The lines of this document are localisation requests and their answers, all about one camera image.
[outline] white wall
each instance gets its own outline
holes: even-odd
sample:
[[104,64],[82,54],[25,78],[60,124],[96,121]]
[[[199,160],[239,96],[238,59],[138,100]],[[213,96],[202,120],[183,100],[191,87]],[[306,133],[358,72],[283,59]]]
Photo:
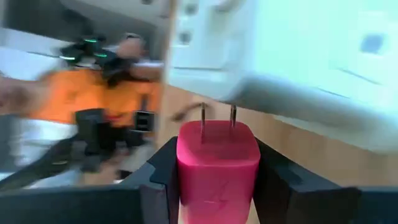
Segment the white wall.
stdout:
[[0,71],[8,77],[35,80],[48,70],[62,68],[56,49],[68,42],[6,28],[2,31]]

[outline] person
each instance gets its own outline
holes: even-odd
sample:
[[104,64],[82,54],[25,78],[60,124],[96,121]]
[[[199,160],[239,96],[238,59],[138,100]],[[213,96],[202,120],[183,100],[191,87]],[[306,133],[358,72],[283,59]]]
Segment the person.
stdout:
[[[116,53],[121,58],[140,58],[142,42],[137,38],[123,40]],[[0,75],[0,115],[16,114],[20,117],[10,140],[16,164],[27,166],[40,158],[49,146],[74,135],[73,114],[78,110],[104,108],[107,116],[119,118],[112,121],[115,126],[130,125],[131,113],[139,110],[139,96],[145,93],[151,96],[149,110],[157,111],[161,71],[161,67],[132,66],[129,73],[133,77],[150,82],[124,82],[112,89],[98,82],[98,72],[89,69],[48,71],[35,81]],[[110,179],[116,178],[118,164],[122,160],[120,155],[116,155],[101,164],[99,173],[87,174],[83,182],[108,184]],[[76,178],[80,178],[78,171],[70,170],[41,180],[35,187],[70,185],[76,182]]]

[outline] mirror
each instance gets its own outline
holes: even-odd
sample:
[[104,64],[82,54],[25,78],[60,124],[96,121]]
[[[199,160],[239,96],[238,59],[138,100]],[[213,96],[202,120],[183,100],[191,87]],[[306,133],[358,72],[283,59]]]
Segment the mirror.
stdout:
[[170,4],[0,0],[0,191],[32,164],[18,187],[112,184],[153,155]]

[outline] white appliance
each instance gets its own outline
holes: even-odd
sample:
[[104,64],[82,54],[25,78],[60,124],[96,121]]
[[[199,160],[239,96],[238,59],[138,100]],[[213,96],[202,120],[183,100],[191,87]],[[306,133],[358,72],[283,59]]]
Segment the white appliance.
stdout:
[[167,82],[398,151],[398,2],[180,0]]

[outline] black holder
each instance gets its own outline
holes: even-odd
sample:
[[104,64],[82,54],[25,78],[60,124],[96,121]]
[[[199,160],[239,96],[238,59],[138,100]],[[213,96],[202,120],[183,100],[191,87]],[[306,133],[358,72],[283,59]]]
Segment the black holder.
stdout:
[[[398,223],[396,187],[340,187],[257,140],[254,204],[261,224]],[[177,137],[120,184],[0,194],[2,223],[177,224]]]
[[129,149],[146,143],[144,133],[137,132],[131,128],[124,128],[124,139],[126,140],[126,144]]
[[150,111],[136,111],[133,116],[133,121],[136,132],[153,132],[155,126],[155,113]]
[[87,143],[82,171],[96,172],[101,162],[112,157],[116,149],[116,135],[105,120],[103,109],[78,111],[75,114],[78,139]]
[[76,43],[61,48],[60,58],[70,66],[76,66],[85,57],[106,57],[102,49],[105,38],[102,35],[88,35],[80,38]]

